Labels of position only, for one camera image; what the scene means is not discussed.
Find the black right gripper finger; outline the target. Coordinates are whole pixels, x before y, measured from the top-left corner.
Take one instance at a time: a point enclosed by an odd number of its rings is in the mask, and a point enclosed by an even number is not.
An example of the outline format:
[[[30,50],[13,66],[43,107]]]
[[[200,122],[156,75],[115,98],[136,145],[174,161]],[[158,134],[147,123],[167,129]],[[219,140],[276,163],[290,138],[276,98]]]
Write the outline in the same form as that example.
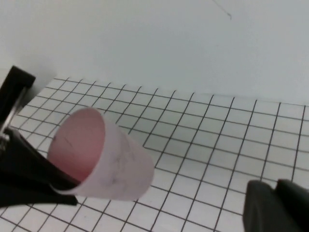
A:
[[[279,179],[275,188],[251,180],[242,221],[246,232],[307,232],[309,191],[287,179]]]

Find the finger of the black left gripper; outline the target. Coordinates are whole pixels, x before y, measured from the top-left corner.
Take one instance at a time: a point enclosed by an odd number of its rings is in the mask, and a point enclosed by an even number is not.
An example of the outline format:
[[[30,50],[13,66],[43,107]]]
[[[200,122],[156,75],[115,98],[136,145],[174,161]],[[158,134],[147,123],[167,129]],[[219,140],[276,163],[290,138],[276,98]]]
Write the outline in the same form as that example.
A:
[[[0,173],[1,208],[36,203],[76,205],[77,202],[75,196],[58,194],[48,184],[3,171]]]

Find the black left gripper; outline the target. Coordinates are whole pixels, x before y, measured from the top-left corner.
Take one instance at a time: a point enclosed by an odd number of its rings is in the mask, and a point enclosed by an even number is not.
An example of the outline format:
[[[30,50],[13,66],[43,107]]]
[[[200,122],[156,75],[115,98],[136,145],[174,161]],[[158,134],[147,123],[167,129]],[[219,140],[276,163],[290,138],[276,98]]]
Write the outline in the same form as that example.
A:
[[[42,156],[16,129],[7,129],[36,77],[12,66],[0,87],[0,170],[51,185],[58,190],[79,181]]]

